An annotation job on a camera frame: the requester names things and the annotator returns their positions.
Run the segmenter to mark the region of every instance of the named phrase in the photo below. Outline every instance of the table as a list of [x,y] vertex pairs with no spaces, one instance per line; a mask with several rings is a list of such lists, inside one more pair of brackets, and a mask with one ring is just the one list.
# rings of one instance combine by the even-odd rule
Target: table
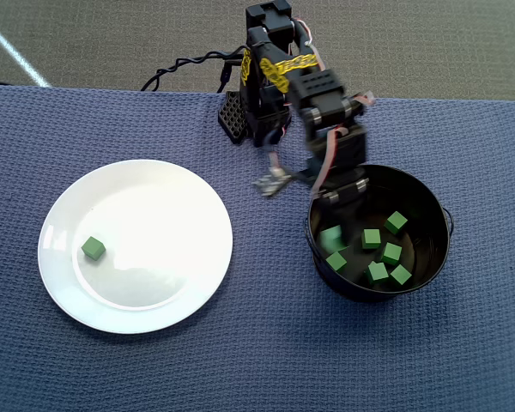
[[[303,235],[308,191],[267,200],[267,160],[233,146],[222,96],[0,87],[0,411],[515,411],[515,102],[379,99],[369,160],[414,174],[456,220],[445,268],[379,304],[322,282]],[[303,167],[295,118],[282,162]],[[76,179],[171,161],[218,192],[233,259],[212,299],[171,328],[115,336],[48,296],[37,242]]]

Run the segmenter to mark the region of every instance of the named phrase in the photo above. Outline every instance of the yellow label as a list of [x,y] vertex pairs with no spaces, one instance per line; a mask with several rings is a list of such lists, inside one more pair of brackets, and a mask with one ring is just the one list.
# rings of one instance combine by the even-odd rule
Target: yellow label
[[283,75],[292,70],[304,69],[305,67],[316,66],[317,64],[317,56],[314,54],[306,54],[293,58],[292,60],[283,60],[276,64],[271,63],[268,58],[262,58],[259,62],[259,67],[264,72],[265,77],[267,77],[281,93],[288,93],[288,85],[290,83]]
[[278,74],[283,75],[292,70],[304,69],[305,67],[316,66],[317,64],[317,56],[314,54],[305,54],[303,56],[297,56],[292,60],[284,60],[275,64],[275,66],[278,69]]
[[273,83],[281,93],[288,93],[288,79],[279,74],[278,68],[268,58],[262,58],[259,67],[264,71],[267,80]]
[[250,62],[250,51],[248,49],[245,49],[244,57],[242,58],[242,64],[240,65],[240,78],[242,79],[242,84],[244,85],[246,85],[246,80],[248,80],[248,75],[250,75]]

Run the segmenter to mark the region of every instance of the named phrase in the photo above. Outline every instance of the white plate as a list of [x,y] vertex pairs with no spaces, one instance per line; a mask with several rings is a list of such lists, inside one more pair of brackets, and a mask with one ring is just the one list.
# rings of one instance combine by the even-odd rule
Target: white plate
[[[95,262],[81,246],[93,236]],[[187,318],[219,287],[233,231],[214,189],[164,161],[120,161],[77,180],[40,233],[45,287],[74,319],[98,330],[142,333]]]

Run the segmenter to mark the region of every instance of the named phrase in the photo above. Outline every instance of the plate rim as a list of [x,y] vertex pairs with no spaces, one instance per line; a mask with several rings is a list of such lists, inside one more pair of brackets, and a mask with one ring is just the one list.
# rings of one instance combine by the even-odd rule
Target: plate rim
[[[48,221],[48,218],[50,217],[50,214],[52,213],[54,207],[56,206],[56,204],[62,199],[63,196],[65,196],[65,194],[67,193],[67,191],[69,191],[69,189],[78,184],[80,181],[84,180],[87,176],[89,176],[90,174],[92,173],[96,173],[98,172],[99,170],[103,169],[103,168],[106,168],[106,167],[112,167],[112,166],[118,166],[118,165],[121,165],[121,164],[126,164],[126,163],[141,163],[141,162],[152,162],[152,163],[157,163],[157,164],[161,164],[161,165],[168,165],[168,166],[173,166],[173,167],[177,167],[177,168],[180,168],[180,169],[183,169],[184,171],[192,174],[193,176],[197,177],[198,179],[202,180],[214,193],[215,195],[218,197],[218,199],[220,200],[221,204],[223,205],[223,208],[225,209],[225,212],[227,213],[227,222],[229,224],[229,259],[228,259],[228,263],[227,263],[227,267],[225,269],[225,273],[223,273],[223,275],[221,276],[221,279],[218,281],[217,285],[214,287],[214,289],[211,291],[211,293],[209,294],[208,298],[206,298],[205,300],[203,300],[202,304],[200,304],[199,306],[195,307],[194,310],[190,311],[190,313],[188,313],[187,315],[185,315],[184,317],[180,318],[179,320],[176,320],[175,322],[173,323],[170,323],[170,324],[166,324],[166,325],[161,325],[161,326],[157,326],[157,327],[152,327],[150,329],[145,329],[145,330],[134,330],[134,331],[118,331],[118,330],[111,330],[111,329],[107,329],[107,328],[102,328],[102,327],[97,327],[95,325],[91,325],[90,323],[88,322],[85,322],[79,318],[76,318],[72,313],[70,313],[57,299],[56,297],[52,294],[52,292],[50,291],[50,289],[48,288],[48,285],[46,284],[45,282],[45,279],[44,279],[44,275],[42,273],[42,266],[41,266],[41,256],[40,256],[40,250],[41,250],[41,244],[42,244],[42,241],[45,237],[45,227],[46,227],[46,223]],[[225,276],[227,275],[227,272],[229,271],[229,268],[231,266],[231,262],[232,262],[232,259],[233,259],[233,225],[231,224],[231,216],[229,215],[229,212],[227,210],[227,207],[225,206],[225,203],[223,202],[223,200],[221,199],[221,197],[219,196],[219,194],[217,193],[217,191],[212,187],[212,185],[210,183],[208,183],[206,180],[204,180],[202,177],[200,177],[198,174],[194,173],[192,170],[189,170],[188,168],[186,167],[182,167],[180,165],[177,165],[175,163],[172,163],[172,162],[169,162],[169,161],[160,161],[160,160],[156,160],[156,159],[127,159],[127,160],[123,160],[123,161],[115,161],[113,163],[108,163],[106,165],[103,165],[101,167],[97,167],[95,168],[94,170],[88,172],[88,173],[85,173],[83,176],[81,176],[80,178],[78,178],[77,180],[75,180],[73,183],[71,183],[69,185],[69,187],[67,187],[62,193],[61,195],[59,195],[59,197],[55,200],[55,202],[53,203],[53,205],[50,207],[50,209],[48,210],[46,216],[45,216],[45,219],[42,223],[42,228],[40,229],[40,234],[39,234],[39,239],[38,239],[38,244],[37,244],[37,254],[38,254],[38,266],[39,266],[39,274],[40,274],[40,279],[42,281],[42,283],[44,284],[44,287],[45,287],[45,290],[46,292],[48,293],[48,295],[51,297],[51,299],[56,303],[56,305],[61,308],[61,310],[63,312],[65,312],[67,315],[69,315],[71,318],[73,318],[75,321],[81,323],[81,324],[84,324],[86,325],[87,327],[89,328],[92,328],[94,330],[100,330],[100,331],[103,331],[103,332],[106,332],[106,333],[113,333],[113,334],[119,334],[119,335],[138,335],[138,334],[142,334],[142,333],[149,333],[149,332],[154,332],[154,331],[157,331],[157,330],[163,330],[163,329],[166,329],[166,328],[169,328],[170,326],[173,326],[175,324],[178,324],[179,322],[182,322],[183,320],[187,319],[188,317],[190,317],[191,315],[193,315],[195,312],[197,312],[199,309],[201,309],[204,305],[206,305],[206,303],[208,303],[208,301],[212,298],[212,296],[214,296],[215,292],[217,292],[217,289],[220,287],[220,285],[223,283],[223,280],[225,279]]]

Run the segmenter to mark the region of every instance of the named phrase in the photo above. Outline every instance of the black pot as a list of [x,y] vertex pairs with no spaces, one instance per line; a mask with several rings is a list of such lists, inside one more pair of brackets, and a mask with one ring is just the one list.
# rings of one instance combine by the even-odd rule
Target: black pot
[[[340,252],[347,260],[340,273],[326,262],[328,253],[318,243],[320,232],[340,222],[323,215],[311,202],[305,230],[317,271],[331,288],[352,300],[381,301],[423,288],[438,275],[448,256],[454,222],[435,195],[414,176],[386,166],[363,168],[369,179],[366,194],[337,211],[348,241],[348,249]],[[398,235],[384,227],[395,211],[408,219]],[[450,230],[445,211],[450,217]],[[380,229],[379,249],[362,250],[361,234],[366,228]],[[375,285],[367,280],[365,270],[372,261],[379,262],[385,242],[403,247],[400,264],[412,273],[403,286],[392,279]]]

